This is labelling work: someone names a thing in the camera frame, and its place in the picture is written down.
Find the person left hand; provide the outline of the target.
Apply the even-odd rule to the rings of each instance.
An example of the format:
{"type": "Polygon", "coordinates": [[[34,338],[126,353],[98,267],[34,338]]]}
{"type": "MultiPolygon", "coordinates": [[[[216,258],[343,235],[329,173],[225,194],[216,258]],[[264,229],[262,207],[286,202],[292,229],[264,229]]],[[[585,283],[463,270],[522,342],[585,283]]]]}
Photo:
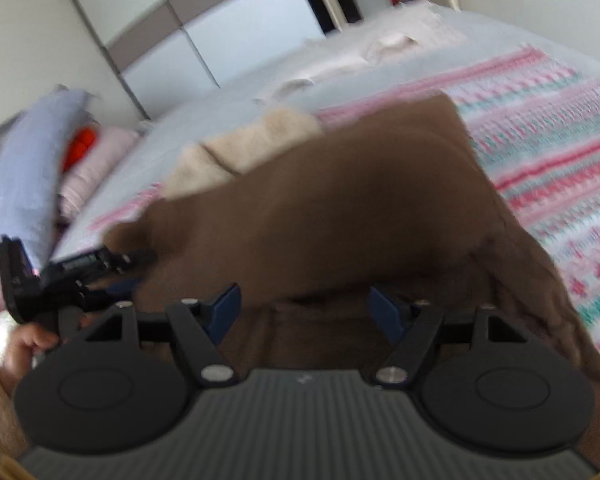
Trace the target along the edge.
{"type": "Polygon", "coordinates": [[[33,367],[33,358],[56,348],[59,337],[38,323],[17,326],[9,336],[3,363],[0,364],[0,460],[16,458],[28,448],[14,407],[12,396],[33,367]]]}

